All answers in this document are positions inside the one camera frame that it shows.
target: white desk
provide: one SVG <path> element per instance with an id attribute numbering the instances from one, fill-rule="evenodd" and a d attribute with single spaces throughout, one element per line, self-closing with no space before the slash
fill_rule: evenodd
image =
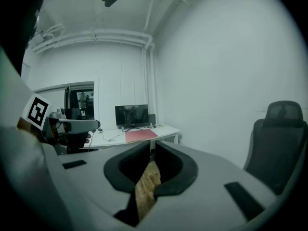
<path id="1" fill-rule="evenodd" d="M 180 130 L 176 128 L 172 128 L 170 126 L 162 126 L 162 127 L 157 127 L 157 128 L 151 128 L 151 130 L 157 134 L 157 137 L 150 139 L 150 141 L 157 141 L 157 140 L 174 137 L 174 143 L 175 144 L 179 143 Z M 109 147 L 116 146 L 116 145 L 128 144 L 125 141 L 125 133 L 122 132 L 121 129 L 107 130 L 103 132 L 96 131 L 94 135 L 92 132 L 89 132 L 89 133 L 92 136 L 91 139 L 89 139 L 90 143 L 85 144 L 82 149 L 86 149 L 86 150 L 88 149 L 107 149 Z"/>

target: ceiling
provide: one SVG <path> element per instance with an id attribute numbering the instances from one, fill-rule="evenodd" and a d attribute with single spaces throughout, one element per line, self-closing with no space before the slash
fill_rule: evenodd
<path id="1" fill-rule="evenodd" d="M 189 6 L 189 0 L 118 0 L 110 8 L 101 0 L 44 0 L 38 31 L 42 34 L 51 26 L 63 24 L 66 32 L 112 28 L 153 35 L 164 15 L 183 2 Z"/>

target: monitor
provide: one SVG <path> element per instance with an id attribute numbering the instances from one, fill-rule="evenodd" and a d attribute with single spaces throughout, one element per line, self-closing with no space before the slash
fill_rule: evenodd
<path id="1" fill-rule="evenodd" d="M 149 108 L 147 104 L 116 106 L 115 112 L 117 126 L 131 125 L 134 127 L 149 124 Z"/>

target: chair headrest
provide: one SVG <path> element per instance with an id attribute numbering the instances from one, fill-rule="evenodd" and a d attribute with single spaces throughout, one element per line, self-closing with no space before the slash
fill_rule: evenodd
<path id="1" fill-rule="evenodd" d="M 268 107 L 263 126 L 300 128 L 303 126 L 302 108 L 293 101 L 271 103 Z"/>

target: pink folder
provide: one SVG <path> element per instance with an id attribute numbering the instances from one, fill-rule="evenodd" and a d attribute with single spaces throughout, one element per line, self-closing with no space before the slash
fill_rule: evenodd
<path id="1" fill-rule="evenodd" d="M 125 140 L 127 143 L 142 141 L 142 140 L 149 140 L 149 139 L 153 139 L 156 137 L 158 137 L 158 135 L 150 129 L 125 133 Z"/>

